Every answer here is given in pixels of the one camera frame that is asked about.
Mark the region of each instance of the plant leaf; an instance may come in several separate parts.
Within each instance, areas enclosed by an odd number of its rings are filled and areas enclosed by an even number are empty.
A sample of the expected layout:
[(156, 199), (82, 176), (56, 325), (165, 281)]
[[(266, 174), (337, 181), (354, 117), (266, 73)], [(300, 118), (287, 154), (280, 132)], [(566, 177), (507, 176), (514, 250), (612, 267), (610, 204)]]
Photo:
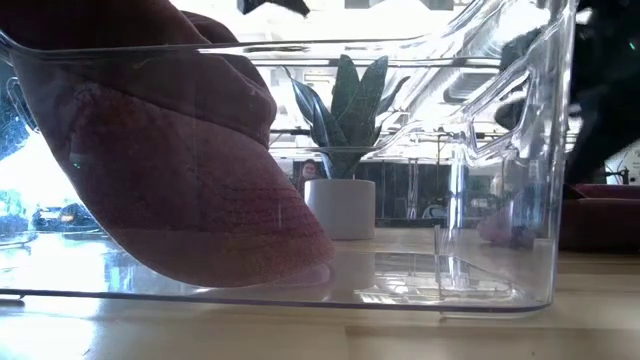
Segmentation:
[(402, 85), (404, 85), (407, 80), (409, 80), (409, 76), (405, 76), (400, 79), (400, 81), (396, 84), (395, 89), (393, 89), (393, 92), (391, 92), (389, 96), (380, 100), (380, 105), (378, 105), (378, 112), (376, 113), (376, 115), (383, 114), (385, 111), (389, 110), (391, 105), (393, 105), (393, 101), (396, 99), (396, 95), (398, 95), (398, 92), (402, 88)]
[(374, 61), (362, 76), (347, 110), (338, 119), (338, 124), (349, 146), (371, 146), (375, 130), (376, 114), (389, 60), (383, 56)]
[(358, 90), (358, 71), (351, 58), (347, 55), (340, 56), (336, 84), (333, 87), (333, 100), (331, 100), (331, 115), (340, 119), (351, 103), (356, 90)]
[(285, 68), (285, 71), (289, 79), (291, 79), (300, 112), (311, 125), (311, 139), (313, 142), (320, 147), (347, 146), (348, 143), (342, 133), (342, 129), (331, 116), (327, 107), (324, 106), (318, 93), (310, 86), (295, 80), (288, 69)]
[(366, 152), (329, 151), (322, 153), (322, 164), (329, 179), (353, 179)]

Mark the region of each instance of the car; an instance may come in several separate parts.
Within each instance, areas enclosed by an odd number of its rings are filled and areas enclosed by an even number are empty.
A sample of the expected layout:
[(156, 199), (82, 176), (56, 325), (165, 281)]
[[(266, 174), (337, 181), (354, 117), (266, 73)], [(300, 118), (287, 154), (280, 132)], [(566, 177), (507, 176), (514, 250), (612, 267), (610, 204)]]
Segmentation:
[(61, 210), (61, 206), (39, 207), (31, 217), (33, 228), (36, 231), (58, 231)]
[(89, 209), (79, 203), (64, 207), (41, 207), (33, 214), (32, 225), (37, 231), (77, 233), (100, 230)]
[(86, 206), (69, 204), (60, 210), (59, 230), (64, 233), (100, 230), (100, 225)]

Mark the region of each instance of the wooden table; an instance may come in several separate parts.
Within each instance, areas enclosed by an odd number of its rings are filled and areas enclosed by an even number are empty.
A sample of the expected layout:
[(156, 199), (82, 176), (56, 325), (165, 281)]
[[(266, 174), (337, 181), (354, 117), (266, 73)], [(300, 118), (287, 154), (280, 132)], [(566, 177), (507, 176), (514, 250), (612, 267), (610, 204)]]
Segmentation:
[[(348, 246), (413, 246), (387, 238)], [(555, 303), (516, 320), (76, 298), (0, 303), (3, 360), (604, 358), (640, 359), (640, 257), (562, 254)]]

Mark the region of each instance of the clear plastic container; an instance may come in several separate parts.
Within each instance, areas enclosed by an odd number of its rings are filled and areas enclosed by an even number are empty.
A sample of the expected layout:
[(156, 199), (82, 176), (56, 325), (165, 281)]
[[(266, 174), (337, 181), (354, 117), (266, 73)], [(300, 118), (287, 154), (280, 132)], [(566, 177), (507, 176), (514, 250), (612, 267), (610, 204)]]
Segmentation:
[[(490, 316), (548, 306), (574, 2), (455, 9), (406, 38), (38, 51), (3, 35), (0, 294)], [(399, 91), (374, 122), (342, 128), (370, 126), (373, 142), (323, 147), (292, 79), (329, 110), (342, 55), (360, 78), (388, 57), (372, 91)], [(514, 99), (525, 103), (509, 130), (495, 118)], [(372, 239), (318, 230), (307, 159), (330, 182), (375, 183)], [(354, 166), (336, 175), (327, 159)], [(329, 210), (356, 202), (343, 200)]]

